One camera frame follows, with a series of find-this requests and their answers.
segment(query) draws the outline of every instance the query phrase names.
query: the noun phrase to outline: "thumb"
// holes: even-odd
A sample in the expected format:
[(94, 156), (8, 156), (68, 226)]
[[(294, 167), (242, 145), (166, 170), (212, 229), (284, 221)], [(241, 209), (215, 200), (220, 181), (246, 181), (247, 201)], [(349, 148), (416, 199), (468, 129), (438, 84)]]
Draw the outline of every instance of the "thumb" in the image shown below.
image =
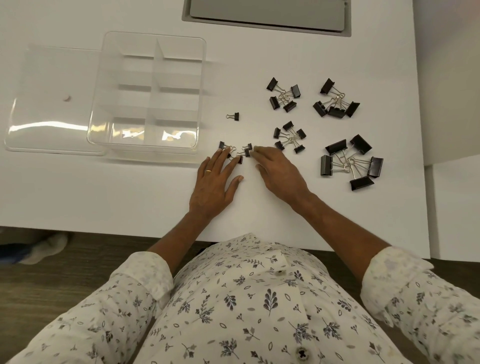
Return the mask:
[(265, 186), (270, 189), (270, 179), (268, 178), (268, 173), (266, 169), (261, 164), (257, 164), (255, 167), (258, 169), (260, 175), (264, 179)]
[(228, 186), (228, 189), (225, 192), (225, 201), (228, 204), (231, 204), (231, 202), (233, 201), (233, 196), (235, 195), (235, 192), (242, 180), (243, 176), (237, 176), (232, 180), (232, 182), (230, 182), (230, 186)]

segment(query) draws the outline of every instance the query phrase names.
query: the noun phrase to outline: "another person's foot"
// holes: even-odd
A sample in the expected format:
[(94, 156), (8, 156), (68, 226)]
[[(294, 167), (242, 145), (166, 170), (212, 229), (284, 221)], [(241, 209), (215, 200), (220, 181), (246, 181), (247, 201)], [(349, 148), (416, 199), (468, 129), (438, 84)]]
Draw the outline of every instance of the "another person's foot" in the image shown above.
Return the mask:
[(24, 259), (19, 263), (21, 264), (36, 264), (43, 258), (49, 255), (55, 255), (60, 253), (69, 240), (68, 233), (58, 232), (38, 242), (33, 244), (30, 254), (28, 254)]

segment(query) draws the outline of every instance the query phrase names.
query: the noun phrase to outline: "hand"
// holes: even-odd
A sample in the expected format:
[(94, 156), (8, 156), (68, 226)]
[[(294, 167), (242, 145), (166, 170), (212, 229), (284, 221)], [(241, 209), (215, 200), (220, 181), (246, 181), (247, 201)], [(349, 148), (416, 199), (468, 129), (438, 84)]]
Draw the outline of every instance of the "hand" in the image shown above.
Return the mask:
[(255, 146), (250, 155), (260, 164), (256, 165), (265, 186), (294, 210), (307, 201), (311, 192), (307, 183), (285, 155), (271, 146)]
[(225, 191), (227, 179), (240, 160), (240, 157), (234, 158), (222, 171), (229, 152), (229, 147), (217, 150), (212, 158), (207, 157), (198, 169), (197, 183), (190, 197), (190, 212), (199, 214), (208, 222), (233, 201), (235, 191), (243, 180), (243, 176), (235, 177)]

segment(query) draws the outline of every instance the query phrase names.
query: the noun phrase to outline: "white shirt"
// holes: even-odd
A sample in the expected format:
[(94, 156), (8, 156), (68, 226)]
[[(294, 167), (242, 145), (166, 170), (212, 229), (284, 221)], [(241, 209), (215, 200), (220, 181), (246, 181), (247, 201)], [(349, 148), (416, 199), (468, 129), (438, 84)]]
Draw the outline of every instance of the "white shirt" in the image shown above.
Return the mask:
[[(479, 300), (430, 268), (384, 249), (363, 278), (365, 306), (432, 362), (479, 362)], [(123, 364), (145, 334), (134, 363), (409, 363), (317, 258), (253, 234), (211, 246), (175, 279), (160, 256), (132, 254), (10, 363)]]

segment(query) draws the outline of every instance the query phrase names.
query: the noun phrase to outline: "shirt button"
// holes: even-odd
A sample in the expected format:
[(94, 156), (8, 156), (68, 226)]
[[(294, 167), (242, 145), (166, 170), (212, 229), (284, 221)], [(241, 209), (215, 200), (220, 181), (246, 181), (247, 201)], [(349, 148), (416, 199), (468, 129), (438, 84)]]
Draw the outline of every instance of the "shirt button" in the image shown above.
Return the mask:
[(297, 348), (296, 357), (299, 362), (306, 362), (310, 358), (310, 353), (306, 348), (300, 346)]

